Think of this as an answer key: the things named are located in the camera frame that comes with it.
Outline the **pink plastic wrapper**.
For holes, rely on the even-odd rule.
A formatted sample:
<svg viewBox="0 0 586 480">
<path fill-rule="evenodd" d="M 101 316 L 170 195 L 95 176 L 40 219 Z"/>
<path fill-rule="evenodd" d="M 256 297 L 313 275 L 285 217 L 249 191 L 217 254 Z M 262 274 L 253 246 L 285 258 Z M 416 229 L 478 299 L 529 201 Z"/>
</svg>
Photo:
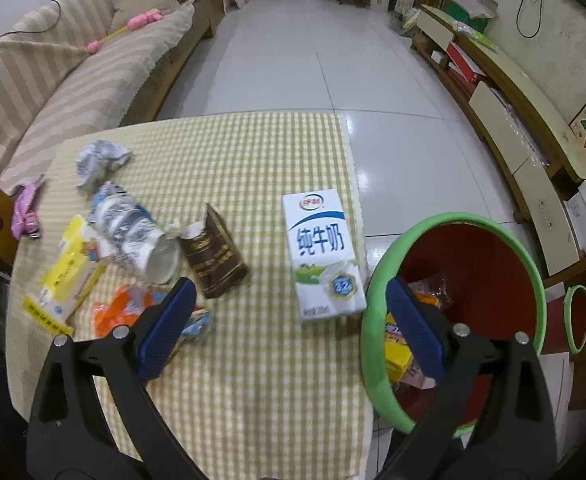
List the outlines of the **pink plastic wrapper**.
<svg viewBox="0 0 586 480">
<path fill-rule="evenodd" d="M 45 176 L 41 174 L 20 181 L 11 192 L 13 211 L 10 230 L 16 240 L 21 237 L 37 240 L 42 235 L 36 206 L 44 184 Z"/>
</svg>

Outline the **yellow tissue pack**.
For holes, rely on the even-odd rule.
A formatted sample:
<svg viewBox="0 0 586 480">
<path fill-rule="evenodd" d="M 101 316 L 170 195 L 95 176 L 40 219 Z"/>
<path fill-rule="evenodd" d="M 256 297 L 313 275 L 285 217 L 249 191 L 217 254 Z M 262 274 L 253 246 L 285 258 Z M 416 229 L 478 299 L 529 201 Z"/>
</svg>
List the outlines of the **yellow tissue pack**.
<svg viewBox="0 0 586 480">
<path fill-rule="evenodd" d="M 100 256 L 98 242 L 97 231 L 75 214 L 62 235 L 58 257 L 44 273 L 38 291 L 25 296 L 24 310 L 47 332 L 73 335 L 69 318 L 92 291 L 107 263 Z"/>
</svg>

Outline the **yellow orange snack box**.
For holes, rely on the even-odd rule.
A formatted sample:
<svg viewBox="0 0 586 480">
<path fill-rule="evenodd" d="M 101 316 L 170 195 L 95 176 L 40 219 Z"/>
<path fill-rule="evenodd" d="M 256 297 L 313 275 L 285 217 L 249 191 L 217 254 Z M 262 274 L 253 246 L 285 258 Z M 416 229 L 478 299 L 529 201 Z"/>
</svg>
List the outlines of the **yellow orange snack box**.
<svg viewBox="0 0 586 480">
<path fill-rule="evenodd" d="M 412 352 L 396 325 L 395 318 L 386 314 L 384 326 L 384 358 L 387 375 L 392 384 L 412 385 Z"/>
</svg>

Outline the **white printed paper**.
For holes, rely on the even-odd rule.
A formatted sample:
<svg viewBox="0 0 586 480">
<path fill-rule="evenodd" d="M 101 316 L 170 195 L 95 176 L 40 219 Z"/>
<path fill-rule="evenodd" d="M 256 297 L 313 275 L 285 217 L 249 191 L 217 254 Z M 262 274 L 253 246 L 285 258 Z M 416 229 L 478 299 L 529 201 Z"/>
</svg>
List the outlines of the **white printed paper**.
<svg viewBox="0 0 586 480">
<path fill-rule="evenodd" d="M 95 193 L 109 174 L 120 169 L 132 157 L 125 146 L 107 140 L 86 145 L 75 158 L 77 190 L 85 195 Z"/>
</svg>

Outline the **patterned paper cup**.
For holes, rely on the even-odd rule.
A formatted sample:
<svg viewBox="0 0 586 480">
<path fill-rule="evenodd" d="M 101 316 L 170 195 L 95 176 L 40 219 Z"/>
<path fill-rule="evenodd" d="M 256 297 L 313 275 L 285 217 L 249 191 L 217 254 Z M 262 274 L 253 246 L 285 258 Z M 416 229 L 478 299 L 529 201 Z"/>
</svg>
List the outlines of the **patterned paper cup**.
<svg viewBox="0 0 586 480">
<path fill-rule="evenodd" d="M 152 285 L 171 281 L 179 265 L 179 245 L 150 212 L 124 188 L 107 181 L 89 209 L 89 223 L 99 235 L 103 255 Z"/>
</svg>

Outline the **orange plastic bag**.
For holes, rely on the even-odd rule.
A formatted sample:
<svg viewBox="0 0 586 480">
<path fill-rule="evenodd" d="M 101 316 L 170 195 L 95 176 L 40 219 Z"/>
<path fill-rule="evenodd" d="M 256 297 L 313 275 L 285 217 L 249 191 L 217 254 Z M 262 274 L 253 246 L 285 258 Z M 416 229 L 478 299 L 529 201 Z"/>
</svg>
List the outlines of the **orange plastic bag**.
<svg viewBox="0 0 586 480">
<path fill-rule="evenodd" d="M 139 285 L 125 284 L 116 289 L 110 304 L 92 305 L 92 330 L 97 338 L 107 336 L 118 325 L 133 326 L 139 316 L 166 297 L 165 290 L 152 289 Z M 175 344 L 170 359 L 189 341 L 204 336 L 212 325 L 212 312 L 195 306 L 190 318 Z"/>
</svg>

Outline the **white milk carton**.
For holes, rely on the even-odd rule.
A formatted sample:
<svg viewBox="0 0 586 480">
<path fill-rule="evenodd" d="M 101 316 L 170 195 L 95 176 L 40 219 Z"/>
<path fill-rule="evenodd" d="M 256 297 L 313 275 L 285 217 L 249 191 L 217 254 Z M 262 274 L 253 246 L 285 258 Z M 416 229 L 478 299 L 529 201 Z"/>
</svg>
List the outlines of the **white milk carton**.
<svg viewBox="0 0 586 480">
<path fill-rule="evenodd" d="M 363 312 L 363 279 L 339 194 L 287 194 L 282 206 L 299 317 L 320 321 Z"/>
</svg>

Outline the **brown cigarette pack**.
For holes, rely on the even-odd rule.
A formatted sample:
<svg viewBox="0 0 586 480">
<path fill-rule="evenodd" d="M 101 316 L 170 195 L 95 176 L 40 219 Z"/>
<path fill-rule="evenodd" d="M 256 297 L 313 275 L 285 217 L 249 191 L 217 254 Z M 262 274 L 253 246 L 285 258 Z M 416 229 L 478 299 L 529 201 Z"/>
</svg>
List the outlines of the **brown cigarette pack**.
<svg viewBox="0 0 586 480">
<path fill-rule="evenodd" d="M 178 234 L 178 243 L 207 299 L 223 296 L 249 275 L 225 220 L 211 204 L 206 205 L 202 220 Z"/>
</svg>

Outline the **green red trash bin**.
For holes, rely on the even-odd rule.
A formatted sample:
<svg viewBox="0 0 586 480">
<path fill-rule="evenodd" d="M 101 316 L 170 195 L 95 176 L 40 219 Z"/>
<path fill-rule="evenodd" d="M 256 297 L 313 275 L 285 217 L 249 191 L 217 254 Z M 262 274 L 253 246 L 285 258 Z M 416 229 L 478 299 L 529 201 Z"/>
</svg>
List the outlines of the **green red trash bin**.
<svg viewBox="0 0 586 480">
<path fill-rule="evenodd" d="M 396 394 L 386 372 L 384 333 L 386 285 L 442 274 L 450 303 L 442 310 L 449 323 L 473 333 L 509 339 L 525 333 L 541 351 L 547 307 L 541 275 L 527 249 L 498 223 L 469 212 L 427 218 L 395 240 L 374 269 L 367 290 L 360 336 L 360 363 L 369 399 L 396 430 L 409 434 L 435 393 L 413 389 Z"/>
</svg>

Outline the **checkered yellow tablecloth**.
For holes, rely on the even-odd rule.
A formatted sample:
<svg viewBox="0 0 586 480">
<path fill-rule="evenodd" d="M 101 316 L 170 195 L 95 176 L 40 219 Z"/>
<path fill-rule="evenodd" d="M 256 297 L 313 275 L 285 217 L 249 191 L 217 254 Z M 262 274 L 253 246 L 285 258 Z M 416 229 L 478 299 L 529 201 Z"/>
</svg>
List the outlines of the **checkered yellow tablecloth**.
<svg viewBox="0 0 586 480">
<path fill-rule="evenodd" d="M 366 258 L 355 169 L 342 119 L 330 112 L 254 112 L 148 122 L 101 132 L 132 157 L 114 174 L 164 230 L 215 211 L 229 240 L 187 250 L 180 273 L 212 315 L 150 396 L 213 479 L 360 479 L 372 408 L 359 364 L 360 316 L 304 321 L 291 251 L 343 241 Z M 345 237 L 296 234 L 289 194 L 333 190 Z"/>
</svg>

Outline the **small green red bin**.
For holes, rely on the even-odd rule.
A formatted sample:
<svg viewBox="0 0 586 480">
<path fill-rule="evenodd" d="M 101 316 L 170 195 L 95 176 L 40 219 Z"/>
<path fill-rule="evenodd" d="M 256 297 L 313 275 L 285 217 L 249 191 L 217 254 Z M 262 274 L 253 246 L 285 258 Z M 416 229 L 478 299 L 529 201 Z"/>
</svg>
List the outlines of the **small green red bin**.
<svg viewBox="0 0 586 480">
<path fill-rule="evenodd" d="M 568 351 L 577 356 L 586 345 L 585 285 L 574 285 L 566 290 L 563 311 Z"/>
</svg>

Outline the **striped beige sofa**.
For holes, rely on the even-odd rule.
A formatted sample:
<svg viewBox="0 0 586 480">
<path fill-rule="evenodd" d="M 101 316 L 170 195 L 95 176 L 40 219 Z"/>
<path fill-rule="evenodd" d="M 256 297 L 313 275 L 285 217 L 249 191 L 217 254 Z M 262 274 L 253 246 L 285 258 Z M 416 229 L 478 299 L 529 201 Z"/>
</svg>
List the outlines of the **striped beige sofa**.
<svg viewBox="0 0 586 480">
<path fill-rule="evenodd" d="M 150 122 L 197 44 L 215 32 L 209 0 L 110 34 L 112 0 L 56 0 L 0 37 L 0 188 L 47 171 L 67 140 Z"/>
</svg>

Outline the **pink toy wand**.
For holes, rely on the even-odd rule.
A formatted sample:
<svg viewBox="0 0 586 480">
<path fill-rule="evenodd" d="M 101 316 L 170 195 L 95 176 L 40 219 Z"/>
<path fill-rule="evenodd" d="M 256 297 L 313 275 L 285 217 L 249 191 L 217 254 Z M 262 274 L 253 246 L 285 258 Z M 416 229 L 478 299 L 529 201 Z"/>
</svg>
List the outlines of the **pink toy wand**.
<svg viewBox="0 0 586 480">
<path fill-rule="evenodd" d="M 118 36 L 126 34 L 126 32 L 136 32 L 136 30 L 146 27 L 149 24 L 156 23 L 163 20 L 163 14 L 159 9 L 151 9 L 144 13 L 133 16 L 128 22 L 115 32 L 111 32 L 108 36 L 100 40 L 92 41 L 87 44 L 87 52 L 89 55 L 97 53 L 102 46 L 104 46 L 110 40 L 115 39 Z"/>
</svg>

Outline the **long tv cabinet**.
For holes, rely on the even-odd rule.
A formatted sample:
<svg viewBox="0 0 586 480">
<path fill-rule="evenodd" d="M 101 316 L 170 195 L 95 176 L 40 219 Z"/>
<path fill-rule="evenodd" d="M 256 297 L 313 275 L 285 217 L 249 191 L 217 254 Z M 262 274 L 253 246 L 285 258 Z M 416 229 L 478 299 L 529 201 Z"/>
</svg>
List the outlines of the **long tv cabinet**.
<svg viewBox="0 0 586 480">
<path fill-rule="evenodd" d="M 508 183 L 515 222 L 534 228 L 547 285 L 586 271 L 564 203 L 586 181 L 586 156 L 547 96 L 498 47 L 462 22 L 422 6 L 412 49 L 433 68 L 487 143 Z"/>
</svg>

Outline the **green cardboard box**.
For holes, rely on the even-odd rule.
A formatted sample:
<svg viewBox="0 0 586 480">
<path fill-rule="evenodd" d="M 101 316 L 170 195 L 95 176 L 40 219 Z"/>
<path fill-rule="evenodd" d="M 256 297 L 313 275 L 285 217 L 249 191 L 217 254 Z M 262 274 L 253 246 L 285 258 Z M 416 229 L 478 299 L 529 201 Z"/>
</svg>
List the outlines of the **green cardboard box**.
<svg viewBox="0 0 586 480">
<path fill-rule="evenodd" d="M 489 22 L 497 18 L 498 2 L 494 0 L 447 0 L 445 12 L 454 20 L 485 32 Z"/>
</svg>

